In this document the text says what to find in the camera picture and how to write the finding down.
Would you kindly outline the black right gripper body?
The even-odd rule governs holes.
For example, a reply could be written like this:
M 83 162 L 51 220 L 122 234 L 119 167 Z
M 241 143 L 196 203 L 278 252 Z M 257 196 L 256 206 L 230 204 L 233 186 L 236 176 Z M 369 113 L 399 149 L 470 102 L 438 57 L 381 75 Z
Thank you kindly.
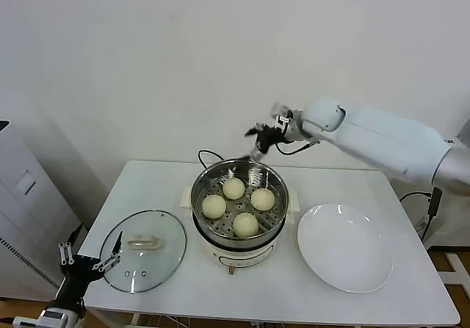
M 265 130 L 257 134 L 256 147 L 258 149 L 269 149 L 278 143 L 284 143 L 284 133 L 279 127 L 266 126 Z

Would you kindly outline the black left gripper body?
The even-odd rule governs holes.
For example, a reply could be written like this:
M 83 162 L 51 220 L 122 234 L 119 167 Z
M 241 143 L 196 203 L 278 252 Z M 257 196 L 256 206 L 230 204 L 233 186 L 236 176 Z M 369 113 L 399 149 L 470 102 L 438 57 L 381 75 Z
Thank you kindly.
M 83 280 L 88 283 L 97 281 L 104 276 L 103 271 L 99 271 L 99 258 L 92 258 L 85 255 L 74 255 L 71 259 L 67 260 L 65 264 L 60 266 L 61 272 L 66 278 L 73 278 L 75 280 Z

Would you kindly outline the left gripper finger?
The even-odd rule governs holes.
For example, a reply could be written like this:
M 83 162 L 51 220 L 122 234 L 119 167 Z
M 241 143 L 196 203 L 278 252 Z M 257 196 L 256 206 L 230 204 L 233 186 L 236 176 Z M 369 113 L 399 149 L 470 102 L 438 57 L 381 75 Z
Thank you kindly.
M 112 248 L 111 255 L 97 264 L 93 266 L 93 271 L 108 271 L 110 270 L 116 263 L 120 262 L 120 249 L 121 249 L 121 239 L 122 239 L 123 232 L 119 233 L 119 236 L 115 242 L 115 245 Z
M 79 225 L 69 236 L 66 242 L 59 243 L 59 254 L 61 265 L 73 265 L 73 245 L 75 244 L 83 225 Z

